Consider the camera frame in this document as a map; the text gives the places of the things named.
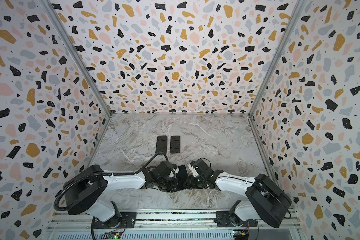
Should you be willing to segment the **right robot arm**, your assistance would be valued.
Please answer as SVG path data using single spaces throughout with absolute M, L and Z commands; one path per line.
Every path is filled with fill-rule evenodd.
M 248 220 L 261 219 L 273 228 L 280 227 L 286 214 L 290 213 L 292 201 L 268 176 L 235 176 L 221 170 L 214 171 L 205 161 L 201 158 L 189 164 L 192 176 L 186 181 L 187 189 L 232 192 L 246 197 L 250 202 L 236 201 L 221 224 L 242 227 Z

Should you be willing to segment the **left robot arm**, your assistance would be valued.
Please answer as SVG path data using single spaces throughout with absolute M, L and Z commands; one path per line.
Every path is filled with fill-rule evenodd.
M 85 213 L 106 222 L 115 217 L 118 210 L 116 204 L 103 201 L 104 193 L 124 189 L 176 192 L 186 175 L 185 166 L 168 161 L 134 172 L 111 172 L 92 165 L 64 184 L 56 195 L 54 209 L 69 215 Z

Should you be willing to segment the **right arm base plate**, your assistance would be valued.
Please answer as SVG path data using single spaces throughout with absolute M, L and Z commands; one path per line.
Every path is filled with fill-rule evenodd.
M 247 228 L 257 227 L 258 222 L 256 220 L 240 220 L 234 213 L 229 211 L 217 211 L 214 222 L 219 228 Z

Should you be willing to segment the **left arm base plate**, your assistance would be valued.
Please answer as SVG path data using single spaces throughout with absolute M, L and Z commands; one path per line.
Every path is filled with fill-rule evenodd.
M 121 212 L 106 222 L 96 219 L 92 229 L 133 229 L 137 219 L 137 212 Z

